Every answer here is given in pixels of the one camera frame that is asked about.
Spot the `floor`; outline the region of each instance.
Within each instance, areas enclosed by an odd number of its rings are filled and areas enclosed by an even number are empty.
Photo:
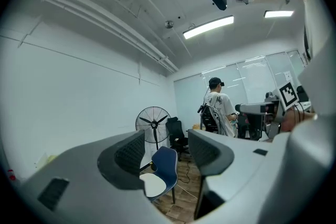
[[[153,170],[148,167],[141,173],[152,172]],[[173,223],[183,224],[194,220],[194,211],[197,204],[197,199],[195,197],[198,198],[201,175],[191,156],[185,153],[182,153],[181,161],[177,163],[177,173],[179,175],[179,180],[177,182],[178,185],[175,186],[175,204],[173,204],[172,192],[168,191],[167,194],[155,200],[153,205]]]

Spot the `blue chair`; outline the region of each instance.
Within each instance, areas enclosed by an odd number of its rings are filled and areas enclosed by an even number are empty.
[[[177,152],[162,146],[152,156],[152,161],[156,165],[156,171],[153,174],[166,183],[166,189],[161,194],[155,197],[148,197],[148,199],[153,201],[172,190],[173,203],[175,203],[174,187],[177,184]]]

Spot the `standing fan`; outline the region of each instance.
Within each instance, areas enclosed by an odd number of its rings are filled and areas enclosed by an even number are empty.
[[[166,122],[170,118],[167,111],[158,106],[150,106],[141,111],[135,121],[135,129],[145,130],[145,141],[155,143],[156,150],[159,149],[158,143],[167,137]]]

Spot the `smoke detector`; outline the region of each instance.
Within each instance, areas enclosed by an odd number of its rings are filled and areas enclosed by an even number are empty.
[[[164,26],[167,28],[167,29],[170,29],[170,28],[173,28],[174,26],[174,22],[172,20],[168,20],[164,23]]]

